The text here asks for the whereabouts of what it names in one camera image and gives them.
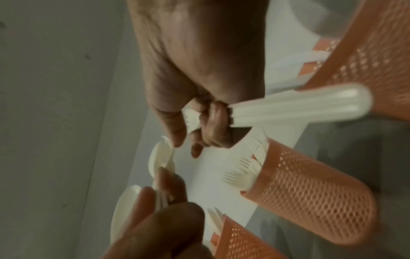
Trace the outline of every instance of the gray surface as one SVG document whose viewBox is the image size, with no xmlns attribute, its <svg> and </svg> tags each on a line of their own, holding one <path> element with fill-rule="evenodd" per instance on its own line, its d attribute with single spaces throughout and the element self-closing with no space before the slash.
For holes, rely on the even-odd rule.
<svg viewBox="0 0 410 259">
<path fill-rule="evenodd" d="M 380 230 L 364 245 L 340 247 L 257 208 L 247 229 L 290 259 L 410 258 L 409 124 L 366 118 L 314 124 L 295 149 L 367 183 L 378 193 Z"/>
</svg>

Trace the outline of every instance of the orange plastic mesh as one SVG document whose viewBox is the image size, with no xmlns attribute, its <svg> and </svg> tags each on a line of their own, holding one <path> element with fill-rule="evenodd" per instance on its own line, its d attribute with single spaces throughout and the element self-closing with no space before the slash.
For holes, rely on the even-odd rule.
<svg viewBox="0 0 410 259">
<path fill-rule="evenodd" d="M 215 259 L 287 259 L 231 218 L 225 216 Z"/>
<path fill-rule="evenodd" d="M 374 112 L 410 121 L 409 25 L 409 0 L 366 0 L 303 89 L 362 83 L 373 93 Z"/>
<path fill-rule="evenodd" d="M 271 139 L 255 185 L 242 195 L 335 244 L 361 243 L 377 222 L 366 185 Z"/>
</svg>

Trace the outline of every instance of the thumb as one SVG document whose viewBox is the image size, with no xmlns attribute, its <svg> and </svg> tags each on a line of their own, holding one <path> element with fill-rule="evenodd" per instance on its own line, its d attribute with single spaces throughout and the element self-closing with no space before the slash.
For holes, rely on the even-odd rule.
<svg viewBox="0 0 410 259">
<path fill-rule="evenodd" d="M 165 131 L 174 147 L 179 148 L 182 146 L 187 136 L 187 126 L 182 111 L 163 112 L 154 110 L 154 112 L 165 127 Z"/>
</svg>

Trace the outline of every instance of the cylindrical mesh container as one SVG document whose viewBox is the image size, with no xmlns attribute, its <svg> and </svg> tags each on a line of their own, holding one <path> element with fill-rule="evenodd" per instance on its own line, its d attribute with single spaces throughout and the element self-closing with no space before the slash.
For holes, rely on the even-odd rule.
<svg viewBox="0 0 410 259">
<path fill-rule="evenodd" d="M 287 259 L 237 222 L 224 217 L 215 259 Z"/>
<path fill-rule="evenodd" d="M 365 0 L 345 36 L 302 89 L 370 88 L 373 111 L 410 121 L 410 1 Z"/>
<path fill-rule="evenodd" d="M 253 188 L 242 195 L 335 244 L 359 244 L 377 223 L 365 184 L 272 139 Z"/>
</svg>

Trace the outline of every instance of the hand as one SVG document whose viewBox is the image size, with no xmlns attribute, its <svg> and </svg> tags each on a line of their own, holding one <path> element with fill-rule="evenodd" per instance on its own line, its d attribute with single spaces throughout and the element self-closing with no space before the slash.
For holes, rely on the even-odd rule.
<svg viewBox="0 0 410 259">
<path fill-rule="evenodd" d="M 122 238 L 102 259 L 161 258 L 171 252 L 173 259 L 212 259 L 202 245 L 205 215 L 201 207 L 187 202 L 185 183 L 176 174 L 160 169 L 158 187 L 170 197 L 170 206 L 155 210 L 155 191 L 140 191 Z"/>
<path fill-rule="evenodd" d="M 249 131 L 228 128 L 226 104 L 264 96 L 268 2 L 128 0 L 147 101 L 175 147 L 187 135 L 181 110 L 189 102 L 202 113 L 201 129 L 190 135 L 195 158 L 205 146 L 232 147 Z"/>
</svg>

